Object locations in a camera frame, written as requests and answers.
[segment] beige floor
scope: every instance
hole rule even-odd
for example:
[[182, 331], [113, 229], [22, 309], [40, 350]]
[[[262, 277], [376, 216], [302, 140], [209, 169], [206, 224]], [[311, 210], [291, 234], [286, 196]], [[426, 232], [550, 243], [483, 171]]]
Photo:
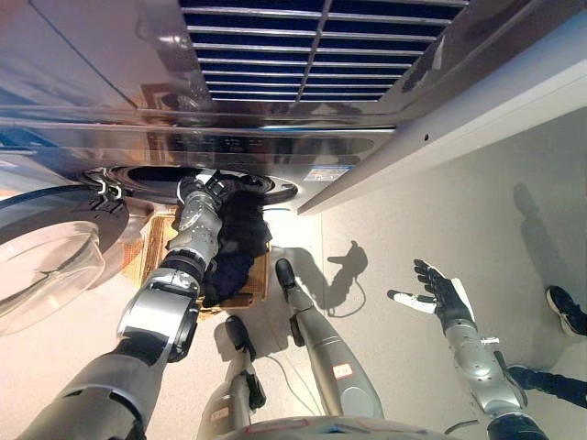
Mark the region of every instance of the beige floor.
[[[472, 417], [437, 320], [386, 297], [390, 288], [420, 290], [413, 258], [462, 279], [480, 329], [502, 339], [508, 362], [587, 380], [585, 339], [561, 333], [543, 296], [556, 283], [587, 305], [585, 117], [565, 116], [321, 215], [267, 213], [273, 257], [290, 258], [324, 314], [334, 315], [328, 319], [370, 375], [387, 418], [444, 431]], [[328, 260], [347, 255], [351, 240], [368, 260], [358, 283], [351, 278], [361, 265], [357, 249], [343, 270]], [[112, 348], [132, 294], [118, 277], [0, 339], [0, 439], [15, 437], [76, 371]], [[268, 394], [254, 421], [318, 414], [308, 359], [288, 336], [275, 280], [267, 302], [240, 315], [260, 352], [256, 368]], [[194, 438], [230, 356], [225, 317], [202, 322], [190, 356], [168, 367], [150, 439]], [[528, 398], [550, 438], [584, 438], [586, 411], [536, 391]], [[479, 426], [455, 434], [485, 437]]]

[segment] washing machine door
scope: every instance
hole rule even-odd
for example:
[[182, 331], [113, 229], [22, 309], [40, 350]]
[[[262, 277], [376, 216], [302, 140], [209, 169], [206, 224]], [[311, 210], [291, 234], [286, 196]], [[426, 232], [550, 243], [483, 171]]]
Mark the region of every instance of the washing machine door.
[[123, 200], [89, 186], [0, 202], [0, 336], [33, 325], [92, 285], [127, 223]]

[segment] robot leg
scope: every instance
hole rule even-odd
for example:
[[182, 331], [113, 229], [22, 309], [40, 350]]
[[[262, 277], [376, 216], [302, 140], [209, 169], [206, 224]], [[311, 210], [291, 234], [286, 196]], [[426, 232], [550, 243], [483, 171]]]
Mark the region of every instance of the robot leg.
[[252, 366], [256, 354], [247, 329], [236, 316], [228, 317], [225, 326], [237, 354], [230, 361], [225, 381], [205, 406], [197, 440], [211, 440], [249, 425], [250, 412], [266, 400]]
[[349, 346], [295, 282], [285, 258], [275, 265], [292, 311], [295, 343], [306, 346], [322, 404], [328, 415], [383, 418], [379, 396]]

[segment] vent grille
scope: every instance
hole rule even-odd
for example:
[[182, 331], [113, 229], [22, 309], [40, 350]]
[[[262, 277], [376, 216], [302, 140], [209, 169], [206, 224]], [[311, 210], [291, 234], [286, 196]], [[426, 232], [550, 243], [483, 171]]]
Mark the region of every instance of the vent grille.
[[180, 0], [212, 98], [256, 102], [379, 101], [468, 3]]

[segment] black cloth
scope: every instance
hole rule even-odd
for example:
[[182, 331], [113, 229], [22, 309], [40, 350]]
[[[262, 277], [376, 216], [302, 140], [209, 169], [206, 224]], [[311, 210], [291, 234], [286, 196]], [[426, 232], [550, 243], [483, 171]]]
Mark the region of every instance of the black cloth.
[[535, 372], [531, 382], [535, 388], [559, 399], [587, 408], [587, 383], [560, 374]]
[[586, 382], [523, 367], [511, 367], [508, 371], [524, 390], [542, 391], [587, 408]]
[[220, 208], [220, 249], [204, 276], [204, 307], [236, 295], [247, 283], [254, 259], [268, 252], [271, 232], [263, 220], [262, 203], [263, 194], [236, 192]]

